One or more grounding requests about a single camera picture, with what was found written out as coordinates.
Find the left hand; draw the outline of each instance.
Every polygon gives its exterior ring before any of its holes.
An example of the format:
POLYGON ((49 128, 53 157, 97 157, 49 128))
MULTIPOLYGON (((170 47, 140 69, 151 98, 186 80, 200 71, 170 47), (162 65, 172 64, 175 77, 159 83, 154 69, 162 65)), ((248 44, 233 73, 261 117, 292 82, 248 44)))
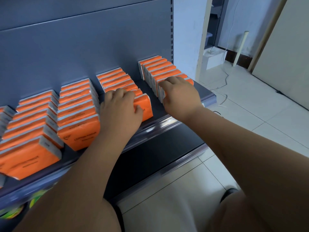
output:
POLYGON ((140 127, 143 110, 137 106, 134 111, 135 94, 124 89, 108 91, 101 103, 100 133, 127 143, 140 127))

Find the white cable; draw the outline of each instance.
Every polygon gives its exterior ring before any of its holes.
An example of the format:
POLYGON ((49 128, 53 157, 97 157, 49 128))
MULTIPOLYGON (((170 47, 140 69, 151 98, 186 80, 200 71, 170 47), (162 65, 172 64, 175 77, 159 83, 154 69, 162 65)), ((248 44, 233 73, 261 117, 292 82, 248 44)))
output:
MULTIPOLYGON (((233 26, 234 26, 235 13, 236 13, 236 9, 237 9, 237 7, 238 7, 239 1, 240 1, 240 0, 238 0, 237 4, 236 4, 236 6, 235 6, 235 9, 234 9, 232 27, 231 27, 231 29, 230 29, 230 31, 229 31, 229 35, 227 36, 226 48, 225 48, 224 54, 223 54, 223 56, 222 56, 222 71, 226 74, 226 78, 225 78, 225 80, 224 80, 224 81, 225 81, 225 85, 223 85, 223 86, 221 86, 221 87, 218 87, 218 88, 216 88, 216 89, 220 89, 220 88, 222 88, 222 87, 224 87, 224 86, 227 85, 226 79, 229 77, 229 74, 227 74, 227 72, 224 70, 224 61, 225 61, 224 55, 225 55, 225 52, 227 51, 227 48, 228 48, 228 46, 229 46, 230 33, 231 33, 232 28, 233 28, 233 26)), ((225 96, 226 96, 225 100, 222 102, 222 103, 224 103, 224 102, 227 100, 227 94, 222 94, 222 95, 225 95, 225 96)))

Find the white wall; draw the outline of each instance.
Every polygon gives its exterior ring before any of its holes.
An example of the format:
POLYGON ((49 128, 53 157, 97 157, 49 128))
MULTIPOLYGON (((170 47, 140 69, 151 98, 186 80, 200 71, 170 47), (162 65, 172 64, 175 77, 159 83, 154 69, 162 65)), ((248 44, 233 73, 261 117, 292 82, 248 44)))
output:
POLYGON ((193 80, 207 0, 174 0, 174 65, 193 80))
MULTIPOLYGON (((244 31, 249 31, 242 54, 253 56, 266 31, 269 21, 281 0, 240 0, 230 33, 228 49, 237 51, 244 31)), ((226 48, 238 0, 229 0, 224 18, 219 46, 226 48)))

